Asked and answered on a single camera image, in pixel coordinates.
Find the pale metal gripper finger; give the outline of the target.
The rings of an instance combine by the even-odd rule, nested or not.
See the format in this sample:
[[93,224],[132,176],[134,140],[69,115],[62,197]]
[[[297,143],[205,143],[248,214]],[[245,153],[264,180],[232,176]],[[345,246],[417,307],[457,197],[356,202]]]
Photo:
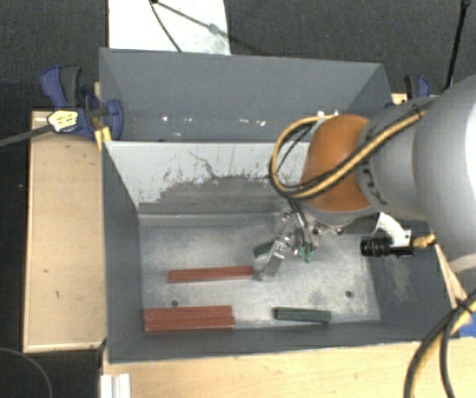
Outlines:
[[257,247],[257,279],[273,278],[284,262],[285,245],[277,240]]
[[274,256],[273,256],[274,242],[268,241],[263,244],[257,245],[253,249],[253,269],[254,278],[263,279],[266,276],[271,276],[274,269]]

